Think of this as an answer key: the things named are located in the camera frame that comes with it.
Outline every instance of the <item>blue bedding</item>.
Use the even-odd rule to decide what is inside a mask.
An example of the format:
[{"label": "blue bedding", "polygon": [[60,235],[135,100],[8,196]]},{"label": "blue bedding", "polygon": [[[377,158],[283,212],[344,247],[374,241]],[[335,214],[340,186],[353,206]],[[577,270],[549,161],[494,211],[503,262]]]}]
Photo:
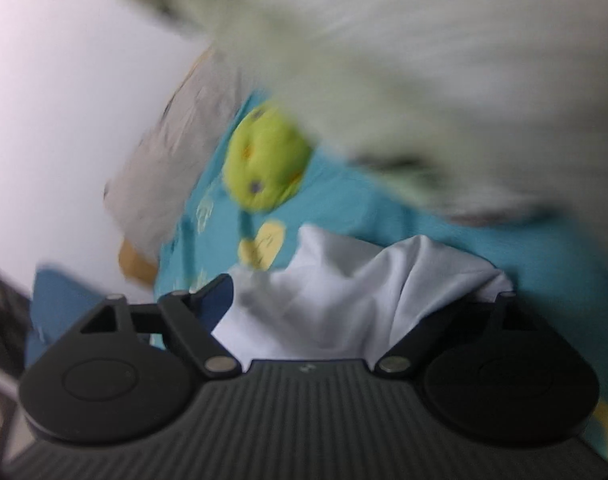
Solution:
[{"label": "blue bedding", "polygon": [[[295,197],[270,213],[249,214],[229,198],[220,173],[230,135],[263,100],[259,92],[249,97],[193,189],[174,240],[162,248],[156,296],[179,288],[197,290],[225,272],[238,262],[241,241],[254,240],[267,223],[281,226],[276,238],[284,238],[271,269],[289,263],[298,229],[306,222],[380,246],[424,234],[503,269],[521,297],[593,365],[608,404],[608,267],[573,221],[549,216],[488,228],[455,226],[395,202],[361,173],[319,150]],[[599,424],[592,422],[586,437],[608,456]]]}]

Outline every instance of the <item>beige pillow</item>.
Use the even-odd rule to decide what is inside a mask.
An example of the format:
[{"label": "beige pillow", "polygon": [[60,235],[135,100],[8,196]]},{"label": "beige pillow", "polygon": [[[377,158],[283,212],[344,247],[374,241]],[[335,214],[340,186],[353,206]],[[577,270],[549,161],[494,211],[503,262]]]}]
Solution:
[{"label": "beige pillow", "polygon": [[104,205],[139,254],[156,262],[184,203],[254,85],[221,54],[200,57],[124,168]]}]

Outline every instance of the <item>yellow-green stuffed toy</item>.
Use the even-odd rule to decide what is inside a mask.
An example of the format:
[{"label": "yellow-green stuffed toy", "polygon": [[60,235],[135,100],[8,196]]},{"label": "yellow-green stuffed toy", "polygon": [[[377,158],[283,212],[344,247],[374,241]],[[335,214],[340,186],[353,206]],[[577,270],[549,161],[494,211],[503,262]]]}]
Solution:
[{"label": "yellow-green stuffed toy", "polygon": [[298,192],[311,153],[287,117],[270,102],[261,104],[228,142],[224,184],[243,209],[270,211]]}]

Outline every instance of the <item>ribbed black surface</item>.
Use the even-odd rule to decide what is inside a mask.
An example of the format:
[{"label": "ribbed black surface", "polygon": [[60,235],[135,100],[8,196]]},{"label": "ribbed black surface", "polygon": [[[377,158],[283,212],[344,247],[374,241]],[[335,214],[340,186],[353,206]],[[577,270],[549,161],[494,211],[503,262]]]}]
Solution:
[{"label": "ribbed black surface", "polygon": [[608,465],[579,440],[495,449],[446,430],[411,386],[362,362],[260,362],[205,386],[146,439],[105,449],[39,442],[8,468],[17,480],[588,480]]}]

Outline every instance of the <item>white wall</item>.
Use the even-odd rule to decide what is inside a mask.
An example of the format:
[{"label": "white wall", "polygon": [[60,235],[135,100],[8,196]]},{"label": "white wall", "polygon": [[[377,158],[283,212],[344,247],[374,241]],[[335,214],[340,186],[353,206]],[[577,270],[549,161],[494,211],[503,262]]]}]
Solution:
[{"label": "white wall", "polygon": [[104,184],[206,47],[128,0],[0,0],[0,270],[55,262],[131,300]]}]

